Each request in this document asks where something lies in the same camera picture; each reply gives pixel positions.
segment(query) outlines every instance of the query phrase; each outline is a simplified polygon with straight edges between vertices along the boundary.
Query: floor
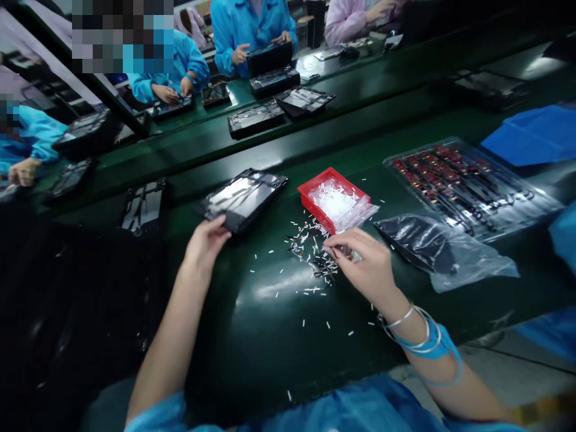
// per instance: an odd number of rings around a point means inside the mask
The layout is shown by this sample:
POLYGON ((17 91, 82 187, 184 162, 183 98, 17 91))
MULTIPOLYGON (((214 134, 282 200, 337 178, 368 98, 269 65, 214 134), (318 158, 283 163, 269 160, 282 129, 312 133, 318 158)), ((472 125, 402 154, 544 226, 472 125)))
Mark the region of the floor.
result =
MULTIPOLYGON (((484 345, 487 347, 479 347, 482 343, 460 347, 460 353, 508 408, 521 411, 522 407, 526 410, 537 401, 576 389, 576 364, 546 351, 514 331, 506 331, 497 339, 501 340, 486 341, 484 345)), ((390 375, 406 385, 426 409, 438 418, 442 416, 410 366, 397 367, 390 375)), ((562 414, 551 413, 549 409, 544 411, 529 419, 527 426, 530 431, 574 430, 562 414)))

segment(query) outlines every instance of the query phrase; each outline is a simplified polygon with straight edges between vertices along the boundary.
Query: blue gown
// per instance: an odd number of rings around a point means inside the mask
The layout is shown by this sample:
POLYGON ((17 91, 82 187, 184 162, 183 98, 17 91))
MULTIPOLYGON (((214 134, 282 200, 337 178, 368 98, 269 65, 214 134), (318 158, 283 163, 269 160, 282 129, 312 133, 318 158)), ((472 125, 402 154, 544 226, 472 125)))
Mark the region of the blue gown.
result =
POLYGON ((52 149, 52 144, 64 134, 67 126, 25 105, 9 110, 14 120, 20 122, 22 142, 0 134, 0 174, 7 175, 12 165, 30 157, 42 163, 58 160, 58 152, 52 149))
POLYGON ((248 64, 232 63, 232 54, 239 45, 250 44, 249 51, 268 46, 283 31, 290 33, 292 51, 298 51, 296 23, 288 12, 286 0, 262 0, 260 17, 256 16, 250 0, 213 0, 212 29, 216 45, 216 66, 221 74, 232 77, 236 73, 248 77, 248 64))
POLYGON ((170 38, 170 32, 164 32, 163 44, 165 52, 173 52, 173 61, 167 62, 152 61, 150 64, 142 59, 141 55, 134 52, 128 52, 128 46, 124 46, 124 65, 125 72, 132 86, 134 97, 142 103, 151 104, 159 99, 152 91, 152 84, 165 85, 172 87, 181 96, 180 81, 187 75, 188 71, 194 72, 196 79, 194 91, 201 91, 208 85, 210 80, 210 71, 206 59, 200 53, 193 39, 186 36, 178 30, 173 31, 173 38, 170 38), (142 73, 143 71, 158 70, 157 73, 142 73))
MULTIPOLYGON (((170 396, 135 417, 125 432, 186 431, 184 393, 170 396)), ((193 432, 224 432, 218 426, 204 425, 193 432)), ((262 424, 242 425, 238 432, 520 432, 521 427, 492 422, 474 423, 444 418, 440 422, 422 408, 416 397, 388 374, 367 378, 296 406, 262 424)))

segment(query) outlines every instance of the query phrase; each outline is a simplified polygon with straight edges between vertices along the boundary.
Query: red tray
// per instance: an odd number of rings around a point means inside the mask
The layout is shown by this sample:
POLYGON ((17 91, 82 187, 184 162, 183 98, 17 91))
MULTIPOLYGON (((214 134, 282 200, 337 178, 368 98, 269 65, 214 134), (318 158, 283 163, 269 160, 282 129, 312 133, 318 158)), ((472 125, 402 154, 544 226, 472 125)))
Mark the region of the red tray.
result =
POLYGON ((331 235, 336 234, 336 228, 334 227, 334 223, 326 214, 314 204, 312 198, 308 196, 311 190, 316 189, 320 186, 323 182, 329 179, 336 180, 337 183, 341 184, 344 189, 346 189, 350 193, 356 193, 356 195, 362 199, 366 195, 362 192, 357 186, 354 186, 345 177, 341 176, 334 168, 330 167, 326 171, 321 172, 312 180, 307 181, 303 185, 298 188, 298 192, 300 192, 300 197, 302 199, 302 205, 306 207, 310 213, 314 215, 316 220, 322 224, 322 226, 328 231, 331 235))

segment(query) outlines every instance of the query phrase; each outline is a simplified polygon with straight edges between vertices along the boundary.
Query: workbench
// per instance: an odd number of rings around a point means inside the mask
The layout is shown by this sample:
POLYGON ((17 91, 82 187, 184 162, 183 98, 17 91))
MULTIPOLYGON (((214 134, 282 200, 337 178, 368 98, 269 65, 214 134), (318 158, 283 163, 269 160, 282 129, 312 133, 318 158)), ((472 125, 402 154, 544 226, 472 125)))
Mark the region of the workbench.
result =
MULTIPOLYGON (((337 95, 322 116, 235 142, 226 114, 254 103, 238 96, 244 102, 234 110, 220 108, 101 157, 86 193, 52 210, 63 223, 114 227, 127 187, 167 176, 171 284, 200 221, 193 209, 199 198, 248 167, 288 176, 249 234, 230 241, 218 258, 186 386, 194 423, 261 418, 406 361, 378 326, 368 325, 376 312, 342 275, 326 296, 302 294, 319 281, 284 243, 295 234, 290 221, 303 224, 308 217, 296 188, 332 166, 374 202, 384 201, 375 220, 422 212, 382 166, 385 158, 449 136, 477 146, 507 117, 576 97, 576 66, 541 60, 551 37, 564 29, 505 27, 496 21, 489 30, 468 29, 466 38, 449 35, 311 83, 337 95), (490 113, 456 106, 431 86, 447 73, 479 66, 533 80, 531 96, 505 113, 490 113)), ((576 199, 575 170, 574 161, 514 169, 564 204, 576 199)), ((364 228, 380 239, 371 224, 364 228)), ((491 245, 515 260, 521 278, 489 278, 443 294, 434 292, 428 274, 392 253, 399 288, 444 324, 456 344, 576 304, 574 276, 554 254, 547 223, 491 245)))

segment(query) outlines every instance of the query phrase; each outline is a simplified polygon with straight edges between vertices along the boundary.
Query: black cable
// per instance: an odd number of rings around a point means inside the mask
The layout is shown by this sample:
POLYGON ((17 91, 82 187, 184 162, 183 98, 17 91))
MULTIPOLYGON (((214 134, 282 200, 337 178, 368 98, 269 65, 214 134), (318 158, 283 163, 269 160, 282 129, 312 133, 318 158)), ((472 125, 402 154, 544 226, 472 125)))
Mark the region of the black cable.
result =
POLYGON ((549 368, 549 369, 554 369, 554 370, 557 370, 557 371, 559 371, 559 372, 564 372, 564 373, 567 373, 567 374, 576 376, 576 372, 571 371, 571 370, 569 370, 569 369, 564 369, 564 368, 560 368, 560 367, 556 367, 556 366, 551 366, 551 365, 548 365, 548 364, 546 364, 546 363, 539 362, 539 361, 537 361, 537 360, 530 360, 530 359, 527 359, 527 358, 525 358, 525 357, 522 357, 522 356, 519 356, 519 355, 516 355, 516 354, 507 353, 507 352, 505 352, 505 351, 499 351, 499 350, 495 350, 495 349, 493 349, 493 348, 486 348, 486 347, 480 347, 480 346, 470 346, 470 345, 466 345, 466 347, 472 348, 472 349, 483 349, 483 350, 486 350, 486 351, 491 351, 491 352, 494 352, 494 353, 497 353, 497 354, 501 354, 501 355, 504 355, 504 356, 512 357, 512 358, 515 358, 515 359, 518 359, 518 360, 523 360, 523 361, 528 362, 528 363, 533 363, 533 364, 536 364, 536 365, 539 365, 539 366, 544 366, 544 367, 547 367, 547 368, 549 368))

